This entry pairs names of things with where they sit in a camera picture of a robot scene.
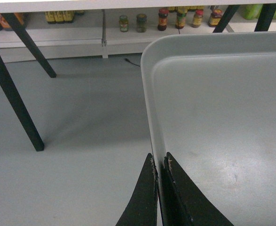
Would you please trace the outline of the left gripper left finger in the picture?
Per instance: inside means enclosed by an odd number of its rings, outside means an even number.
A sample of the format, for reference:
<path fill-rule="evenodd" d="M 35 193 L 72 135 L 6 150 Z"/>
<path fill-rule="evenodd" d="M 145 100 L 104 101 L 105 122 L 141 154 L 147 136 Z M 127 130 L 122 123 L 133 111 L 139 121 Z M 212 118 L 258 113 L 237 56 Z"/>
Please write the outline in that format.
<path fill-rule="evenodd" d="M 156 226 L 158 211 L 158 176 L 152 154 L 147 154 L 136 186 L 116 225 Z"/>

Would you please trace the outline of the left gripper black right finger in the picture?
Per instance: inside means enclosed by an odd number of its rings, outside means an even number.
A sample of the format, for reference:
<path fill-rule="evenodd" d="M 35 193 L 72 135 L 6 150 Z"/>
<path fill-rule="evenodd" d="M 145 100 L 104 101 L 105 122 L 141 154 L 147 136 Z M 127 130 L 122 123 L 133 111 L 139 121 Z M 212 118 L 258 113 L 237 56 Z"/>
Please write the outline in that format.
<path fill-rule="evenodd" d="M 170 152 L 161 167 L 160 207 L 165 226 L 233 225 L 200 191 Z"/>

